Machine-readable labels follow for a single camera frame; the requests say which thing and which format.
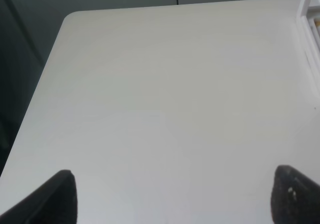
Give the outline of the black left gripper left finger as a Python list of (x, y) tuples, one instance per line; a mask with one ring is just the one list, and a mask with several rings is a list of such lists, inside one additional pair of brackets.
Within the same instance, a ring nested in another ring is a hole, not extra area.
[(0, 216), (2, 224), (76, 224), (77, 219), (77, 187), (70, 170), (60, 170)]

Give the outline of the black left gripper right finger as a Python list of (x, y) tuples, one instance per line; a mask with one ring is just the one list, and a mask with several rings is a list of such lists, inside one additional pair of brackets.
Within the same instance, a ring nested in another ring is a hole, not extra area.
[(279, 165), (274, 173), (270, 198), (275, 224), (318, 224), (320, 186), (289, 165)]

